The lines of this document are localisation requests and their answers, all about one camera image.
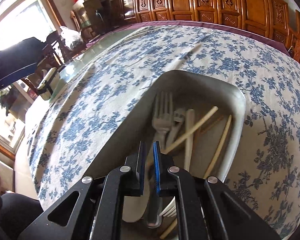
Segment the silver metal fork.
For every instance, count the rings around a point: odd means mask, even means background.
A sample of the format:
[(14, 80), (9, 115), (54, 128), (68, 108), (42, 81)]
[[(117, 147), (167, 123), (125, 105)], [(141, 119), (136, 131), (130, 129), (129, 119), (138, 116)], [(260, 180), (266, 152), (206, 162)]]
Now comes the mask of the silver metal fork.
[[(166, 148), (166, 135), (172, 128), (173, 121), (173, 99), (172, 94), (160, 92), (155, 97), (152, 126), (156, 133), (153, 141), (158, 141), (160, 149)], [(161, 226), (162, 217), (159, 215), (162, 211), (162, 199), (157, 195), (155, 189), (155, 174), (153, 167), (153, 150), (150, 152), (146, 161), (146, 189), (149, 193), (145, 211), (145, 224), (148, 228), (154, 229)]]

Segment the white plastic fork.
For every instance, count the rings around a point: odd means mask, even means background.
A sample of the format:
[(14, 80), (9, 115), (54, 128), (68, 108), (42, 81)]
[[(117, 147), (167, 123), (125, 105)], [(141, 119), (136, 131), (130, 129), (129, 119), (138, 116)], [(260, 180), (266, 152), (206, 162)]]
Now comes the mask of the white plastic fork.
[(175, 197), (169, 202), (169, 204), (161, 211), (159, 216), (161, 217), (173, 217), (177, 214), (177, 208), (175, 203)]

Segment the dark wooden chair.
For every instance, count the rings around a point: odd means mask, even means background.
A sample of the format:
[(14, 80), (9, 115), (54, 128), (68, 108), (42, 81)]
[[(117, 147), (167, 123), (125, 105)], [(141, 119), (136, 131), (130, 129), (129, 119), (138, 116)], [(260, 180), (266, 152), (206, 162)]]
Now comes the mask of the dark wooden chair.
[(57, 31), (50, 33), (42, 49), (42, 54), (52, 67), (59, 68), (71, 60), (71, 51), (65, 46), (64, 39)]

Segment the light wooden chopstick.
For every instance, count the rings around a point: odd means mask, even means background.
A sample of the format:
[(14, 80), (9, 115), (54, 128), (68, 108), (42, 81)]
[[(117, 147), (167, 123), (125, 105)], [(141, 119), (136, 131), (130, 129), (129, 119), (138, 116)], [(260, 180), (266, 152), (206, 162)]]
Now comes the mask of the light wooden chopstick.
[(230, 125), (231, 125), (231, 122), (232, 122), (232, 115), (229, 115), (228, 119), (227, 119), (227, 122), (225, 124), (225, 127), (223, 129), (223, 133), (222, 133), (222, 136), (219, 140), (219, 143), (218, 143), (218, 146), (216, 148), (216, 151), (213, 155), (213, 158), (211, 159), (211, 162), (209, 163), (206, 171), (205, 171), (205, 174), (203, 176), (204, 179), (206, 179), (212, 172), (219, 156), (220, 156), (220, 153), (221, 153), (221, 150), (224, 146), (224, 143), (225, 143), (225, 140), (226, 140), (226, 137), (228, 135), (228, 132), (229, 132), (229, 129), (230, 129)]
[(217, 106), (213, 106), (210, 111), (204, 115), (197, 123), (195, 123), (187, 132), (185, 132), (181, 137), (179, 137), (169, 148), (162, 151), (163, 154), (168, 154), (184, 142), (190, 135), (192, 135), (196, 130), (198, 130), (204, 123), (207, 122), (216, 112), (218, 111)]

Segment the blue floral tablecloth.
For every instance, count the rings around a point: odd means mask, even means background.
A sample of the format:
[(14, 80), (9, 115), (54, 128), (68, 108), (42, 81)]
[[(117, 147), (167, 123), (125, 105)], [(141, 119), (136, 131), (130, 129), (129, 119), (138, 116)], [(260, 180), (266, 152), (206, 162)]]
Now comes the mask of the blue floral tablecloth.
[(166, 72), (217, 78), (246, 98), (226, 184), (282, 239), (300, 239), (300, 64), (282, 44), (185, 25), (142, 27), (83, 67), (29, 122), (43, 209), (83, 176), (143, 94)]

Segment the grey metal tray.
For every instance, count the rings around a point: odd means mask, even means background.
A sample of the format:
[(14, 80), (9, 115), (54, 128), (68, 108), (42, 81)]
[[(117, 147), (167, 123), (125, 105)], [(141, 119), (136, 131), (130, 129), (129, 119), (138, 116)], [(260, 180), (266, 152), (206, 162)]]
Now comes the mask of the grey metal tray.
[(138, 152), (151, 106), (155, 102), (154, 97), (160, 91), (177, 94), (179, 103), (186, 102), (192, 106), (208, 108), (209, 111), (217, 106), (218, 110), (228, 111), (232, 115), (234, 120), (231, 123), (232, 132), (227, 149), (217, 172), (210, 175), (223, 183), (239, 145), (245, 115), (245, 97), (230, 83), (181, 70), (166, 72), (153, 83), (91, 163), (86, 176), (105, 177), (113, 169), (122, 166), (129, 155)]

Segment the dark brown chopstick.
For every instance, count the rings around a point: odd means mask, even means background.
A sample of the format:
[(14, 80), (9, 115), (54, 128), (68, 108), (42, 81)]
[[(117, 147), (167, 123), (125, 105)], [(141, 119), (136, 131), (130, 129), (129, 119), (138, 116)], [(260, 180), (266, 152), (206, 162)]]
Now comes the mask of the dark brown chopstick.
[(223, 115), (220, 115), (216, 120), (208, 124), (206, 127), (200, 130), (200, 134), (205, 134), (210, 129), (214, 128), (219, 122), (221, 122), (224, 119)]

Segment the cardboard boxes stack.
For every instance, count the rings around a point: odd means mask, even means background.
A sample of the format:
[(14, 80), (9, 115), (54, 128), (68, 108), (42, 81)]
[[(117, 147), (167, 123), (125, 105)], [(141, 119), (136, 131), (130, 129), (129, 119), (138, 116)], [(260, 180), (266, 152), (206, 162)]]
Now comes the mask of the cardboard boxes stack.
[(71, 10), (72, 21), (79, 30), (86, 27), (98, 34), (105, 33), (109, 25), (109, 0), (75, 0)]

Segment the small silver fork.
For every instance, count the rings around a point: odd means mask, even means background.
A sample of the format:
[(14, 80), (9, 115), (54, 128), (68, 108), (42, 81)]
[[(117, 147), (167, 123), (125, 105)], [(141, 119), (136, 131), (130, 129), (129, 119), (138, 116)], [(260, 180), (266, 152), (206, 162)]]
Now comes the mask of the small silver fork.
[(186, 110), (184, 108), (178, 108), (174, 111), (173, 124), (166, 140), (166, 148), (169, 148), (175, 141), (184, 121)]

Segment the carved wooden bench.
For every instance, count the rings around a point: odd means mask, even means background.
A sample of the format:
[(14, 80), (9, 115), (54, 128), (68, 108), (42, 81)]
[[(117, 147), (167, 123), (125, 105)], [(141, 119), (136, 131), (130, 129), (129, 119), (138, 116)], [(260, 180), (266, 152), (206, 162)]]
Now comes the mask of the carved wooden bench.
[(300, 12), (289, 25), (284, 0), (112, 0), (119, 25), (151, 21), (197, 21), (241, 29), (284, 45), (300, 63)]

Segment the white black strapped device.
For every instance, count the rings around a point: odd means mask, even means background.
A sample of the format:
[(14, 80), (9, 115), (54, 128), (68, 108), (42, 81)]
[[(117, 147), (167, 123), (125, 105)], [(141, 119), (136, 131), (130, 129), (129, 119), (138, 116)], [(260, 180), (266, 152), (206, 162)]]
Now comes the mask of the white black strapped device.
[(38, 95), (45, 101), (50, 100), (60, 80), (56, 67), (51, 68), (37, 87)]

